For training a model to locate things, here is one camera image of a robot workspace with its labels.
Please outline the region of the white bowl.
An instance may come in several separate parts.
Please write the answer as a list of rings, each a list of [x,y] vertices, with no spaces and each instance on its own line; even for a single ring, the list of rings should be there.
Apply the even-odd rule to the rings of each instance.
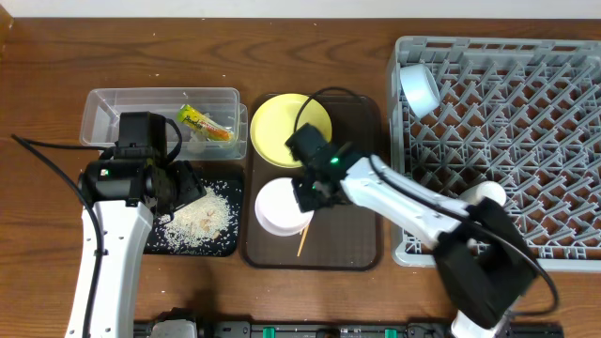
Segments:
[[[261,227],[278,237],[299,234],[314,216],[313,211],[300,210],[291,177],[278,177],[264,185],[255,199],[254,213]]]

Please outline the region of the white green cup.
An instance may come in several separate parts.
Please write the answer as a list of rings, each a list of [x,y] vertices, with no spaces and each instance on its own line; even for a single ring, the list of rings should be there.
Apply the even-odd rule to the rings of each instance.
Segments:
[[[459,195],[460,200],[474,206],[478,205],[485,198],[495,201],[503,207],[507,201],[507,194],[501,184],[494,181],[485,181],[467,189]]]

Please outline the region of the green orange snack wrapper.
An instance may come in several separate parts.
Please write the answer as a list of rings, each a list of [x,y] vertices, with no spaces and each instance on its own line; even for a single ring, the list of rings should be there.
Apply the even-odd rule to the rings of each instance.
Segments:
[[[232,131],[216,123],[189,104],[180,107],[177,120],[210,141],[229,142],[233,139]]]

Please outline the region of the wooden chopstick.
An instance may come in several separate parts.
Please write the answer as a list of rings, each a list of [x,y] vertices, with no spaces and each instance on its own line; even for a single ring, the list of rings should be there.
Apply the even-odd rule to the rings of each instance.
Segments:
[[[297,257],[301,256],[301,253],[302,253],[302,250],[303,250],[303,247],[304,247],[304,243],[305,243],[305,240],[306,240],[309,228],[310,228],[310,224],[307,224],[304,227],[304,229],[302,230],[302,232],[301,232],[301,240],[300,240],[299,248],[297,250]]]

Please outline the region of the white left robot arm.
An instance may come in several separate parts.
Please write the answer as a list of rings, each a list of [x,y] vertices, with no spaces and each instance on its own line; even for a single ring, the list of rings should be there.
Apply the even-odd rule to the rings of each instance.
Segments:
[[[188,161],[93,161],[81,173],[83,249],[68,337],[131,337],[142,255],[157,220],[205,196]]]

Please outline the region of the yellow plate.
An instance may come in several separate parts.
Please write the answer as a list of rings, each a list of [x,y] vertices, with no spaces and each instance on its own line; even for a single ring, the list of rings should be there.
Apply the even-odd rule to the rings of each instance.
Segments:
[[[255,151],[267,162],[283,168],[301,167],[294,161],[285,145],[294,131],[299,109],[308,99],[302,94],[281,94],[266,100],[255,111],[251,121],[251,140]],[[332,138],[332,124],[326,109],[311,100],[303,109],[298,127],[309,123],[323,134],[327,141]]]

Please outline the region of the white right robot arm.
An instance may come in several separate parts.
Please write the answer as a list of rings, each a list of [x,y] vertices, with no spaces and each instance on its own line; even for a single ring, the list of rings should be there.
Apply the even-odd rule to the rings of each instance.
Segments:
[[[379,157],[331,144],[292,146],[305,176],[293,187],[303,211],[347,200],[389,219],[432,250],[457,309],[454,337],[495,337],[545,273],[495,201],[445,197],[392,171]]]

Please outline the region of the light blue bowl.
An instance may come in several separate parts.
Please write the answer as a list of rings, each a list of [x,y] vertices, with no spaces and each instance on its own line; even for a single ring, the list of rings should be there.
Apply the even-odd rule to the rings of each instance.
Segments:
[[[432,72],[425,65],[417,64],[401,68],[399,79],[408,106],[418,119],[422,119],[439,107],[439,89]]]

